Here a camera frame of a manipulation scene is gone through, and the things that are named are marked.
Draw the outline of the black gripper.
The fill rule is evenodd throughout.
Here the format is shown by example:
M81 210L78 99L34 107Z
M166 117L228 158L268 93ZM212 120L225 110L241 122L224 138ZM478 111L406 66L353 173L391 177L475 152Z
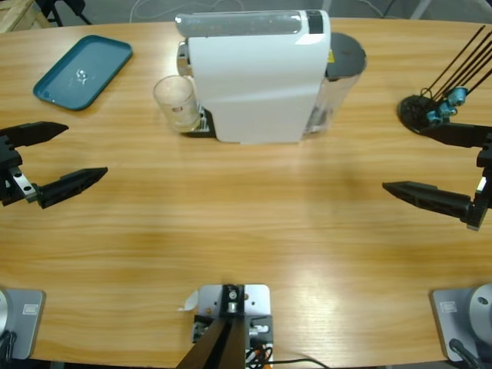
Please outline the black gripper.
M50 121L1 129L1 203L4 207L20 200L37 201L41 208L51 207L81 194L108 172L107 167L81 169L42 186L35 186L26 178L20 169L22 157L16 148L49 141L67 130L67 125Z
M436 186L413 181L385 182L382 187L408 204L458 218L468 229L478 231L486 209L491 208L491 127L448 122L425 128L421 134L446 145L481 148L477 156L477 167L485 169L474 199L465 194L443 191Z

